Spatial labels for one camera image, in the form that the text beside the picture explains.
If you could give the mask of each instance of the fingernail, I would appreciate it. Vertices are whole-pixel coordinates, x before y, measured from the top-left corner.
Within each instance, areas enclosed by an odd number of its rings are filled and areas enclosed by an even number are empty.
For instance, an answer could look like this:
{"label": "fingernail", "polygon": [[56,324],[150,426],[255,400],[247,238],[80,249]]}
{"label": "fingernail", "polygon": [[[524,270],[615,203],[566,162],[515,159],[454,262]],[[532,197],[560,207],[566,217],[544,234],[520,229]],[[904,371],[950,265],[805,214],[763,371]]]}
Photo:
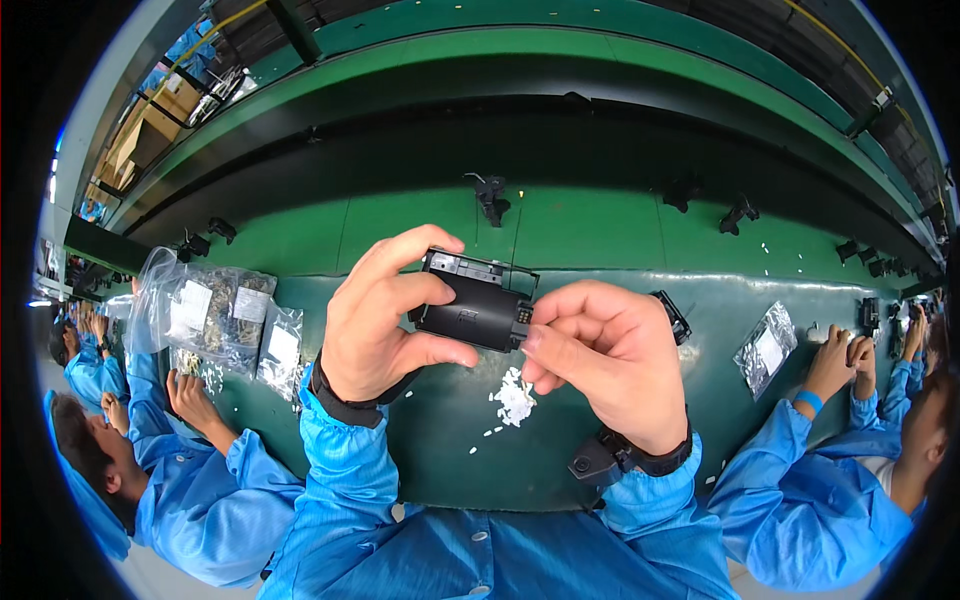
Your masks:
{"label": "fingernail", "polygon": [[530,327],[530,330],[527,332],[527,339],[520,344],[520,349],[524,353],[531,353],[537,351],[537,345],[540,343],[540,338],[543,337],[543,334],[540,333],[540,330],[536,327]]}

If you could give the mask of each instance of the blue wristband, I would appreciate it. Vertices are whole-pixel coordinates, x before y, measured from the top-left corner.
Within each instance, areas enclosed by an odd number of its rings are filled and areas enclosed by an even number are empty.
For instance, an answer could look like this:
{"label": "blue wristband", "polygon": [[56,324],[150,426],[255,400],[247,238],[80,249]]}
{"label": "blue wristband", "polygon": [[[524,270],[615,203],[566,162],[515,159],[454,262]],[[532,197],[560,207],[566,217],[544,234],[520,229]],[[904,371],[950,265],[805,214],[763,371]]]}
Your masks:
{"label": "blue wristband", "polygon": [[824,402],[820,399],[819,396],[813,392],[808,392],[807,390],[801,390],[797,392],[797,395],[794,396],[794,400],[803,400],[807,404],[813,407],[813,414],[819,415],[820,409],[824,407]]}

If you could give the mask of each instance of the transparent plastic bag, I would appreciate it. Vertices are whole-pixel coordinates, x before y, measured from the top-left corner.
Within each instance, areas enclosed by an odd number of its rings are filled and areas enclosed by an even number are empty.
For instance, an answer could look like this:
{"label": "transparent plastic bag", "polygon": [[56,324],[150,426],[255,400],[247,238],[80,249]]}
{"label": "transparent plastic bag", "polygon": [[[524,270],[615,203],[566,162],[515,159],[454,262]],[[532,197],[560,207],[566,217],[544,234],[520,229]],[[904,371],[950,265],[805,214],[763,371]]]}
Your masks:
{"label": "transparent plastic bag", "polygon": [[260,344],[260,362],[256,378],[291,402],[300,383],[300,348],[303,341],[303,311],[281,308],[273,300],[267,304],[267,320]]}
{"label": "transparent plastic bag", "polygon": [[153,353],[173,345],[253,378],[276,277],[237,267],[183,264],[172,250],[155,248],[137,281],[126,348]]}
{"label": "transparent plastic bag", "polygon": [[126,320],[130,318],[133,310],[133,294],[124,294],[123,296],[114,296],[103,303],[103,314],[111,319]]}
{"label": "transparent plastic bag", "polygon": [[790,314],[783,304],[775,302],[733,356],[754,401],[760,398],[796,347],[797,335]]}

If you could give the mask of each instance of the wire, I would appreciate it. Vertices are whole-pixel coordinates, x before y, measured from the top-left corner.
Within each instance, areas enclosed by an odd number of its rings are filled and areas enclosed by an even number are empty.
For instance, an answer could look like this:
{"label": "wire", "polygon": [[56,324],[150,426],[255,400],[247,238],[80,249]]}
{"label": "wire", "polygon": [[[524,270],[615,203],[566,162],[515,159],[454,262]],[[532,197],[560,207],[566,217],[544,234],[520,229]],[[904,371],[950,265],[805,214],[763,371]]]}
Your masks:
{"label": "wire", "polygon": [[[213,37],[213,35],[216,34],[218,31],[220,31],[222,28],[226,27],[227,25],[237,20],[241,16],[247,14],[248,12],[253,11],[254,9],[260,6],[263,6],[266,3],[267,3],[267,0],[256,0],[256,2],[249,5],[244,10],[239,11],[225,18],[224,20],[217,23],[212,29],[210,29],[210,31],[206,32],[206,34],[200,38],[200,41],[198,41],[193,46],[191,46],[189,50],[183,53],[183,56],[181,56],[180,58],[174,61],[173,66],[171,66],[170,69],[167,71],[167,74],[163,76],[163,79],[160,80],[160,83],[156,85],[156,91],[154,92],[154,95],[150,97],[150,100],[146,104],[140,107],[140,110],[137,111],[136,115],[134,115],[133,118],[128,118],[125,121],[126,123],[129,123],[129,125],[126,128],[124,128],[125,131],[123,131],[120,135],[117,135],[114,138],[114,140],[122,141],[127,138],[127,135],[130,134],[131,129],[133,128],[133,125],[136,123],[137,119],[140,118],[140,115],[143,114],[143,111],[146,110],[147,107],[154,100],[156,100],[156,98],[160,95],[160,93],[163,91],[163,87],[167,83],[167,80],[169,80],[170,77],[174,74],[174,70],[180,65],[181,62],[193,56],[193,53],[196,52],[198,48],[200,48],[208,39]],[[101,168],[100,173],[97,175],[98,179],[101,179],[103,177],[104,172],[107,170],[107,165],[109,164],[110,160],[115,157],[114,155],[116,154],[116,152],[120,150],[121,145],[122,144],[120,143],[113,144],[113,147],[110,149],[110,152],[107,154],[107,159],[104,160],[104,166]]]}
{"label": "wire", "polygon": [[[793,0],[783,0],[783,2],[794,11],[799,12],[800,14],[805,16],[807,19],[809,19],[811,23],[819,27],[825,34],[827,34],[828,36],[833,38],[835,42],[840,44],[843,47],[843,49],[846,50],[847,53],[850,54],[850,56],[852,56],[853,59],[860,64],[861,67],[863,67],[863,70],[866,71],[868,76],[870,76],[870,79],[874,80],[874,83],[879,88],[879,90],[881,92],[886,91],[886,86],[879,79],[879,77],[877,77],[874,74],[874,72],[870,69],[870,67],[867,66],[867,63],[864,62],[864,60],[860,58],[853,51],[853,48],[847,45],[847,42],[845,42],[840,36],[835,34],[831,28],[824,25],[824,23],[821,22],[820,19],[818,19],[817,17],[807,12],[802,6],[800,6],[796,2],[793,2]],[[907,111],[900,105],[900,103],[897,102],[896,99],[894,99],[894,106],[897,107],[897,110],[900,112],[900,115],[903,116],[903,121],[907,124],[910,132],[913,133],[914,137],[916,137],[920,141],[920,145],[924,147],[924,151],[926,152],[926,154],[929,157],[933,158],[934,156],[933,152],[930,150],[930,147],[926,144],[926,140],[924,139],[924,137],[920,135],[919,131],[917,131],[917,126],[914,124],[913,119],[910,118],[910,115],[907,114]],[[943,186],[946,186],[946,182],[943,181],[943,174],[940,173],[938,169],[934,168],[933,171],[934,171],[934,177],[937,180],[937,200],[940,201],[940,207],[944,210],[944,214],[946,215],[947,207],[944,205],[944,198],[943,198]]]}

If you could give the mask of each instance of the resealable plastic bag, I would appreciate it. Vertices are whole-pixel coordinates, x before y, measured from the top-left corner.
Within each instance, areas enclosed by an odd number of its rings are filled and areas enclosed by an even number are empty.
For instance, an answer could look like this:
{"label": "resealable plastic bag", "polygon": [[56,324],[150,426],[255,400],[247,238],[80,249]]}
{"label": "resealable plastic bag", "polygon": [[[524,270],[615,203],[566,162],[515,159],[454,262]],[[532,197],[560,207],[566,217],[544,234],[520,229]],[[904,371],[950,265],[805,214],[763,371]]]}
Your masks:
{"label": "resealable plastic bag", "polygon": [[300,384],[298,366],[302,342],[303,311],[298,308],[282,308],[270,300],[267,304],[267,319],[263,327],[256,378],[288,402],[297,396]]}
{"label": "resealable plastic bag", "polygon": [[155,248],[137,281],[125,348],[153,353],[173,345],[253,378],[276,277],[238,267],[184,264],[174,251]]}
{"label": "resealable plastic bag", "polygon": [[790,314],[783,304],[775,302],[733,356],[754,401],[760,398],[796,347],[797,335]]}

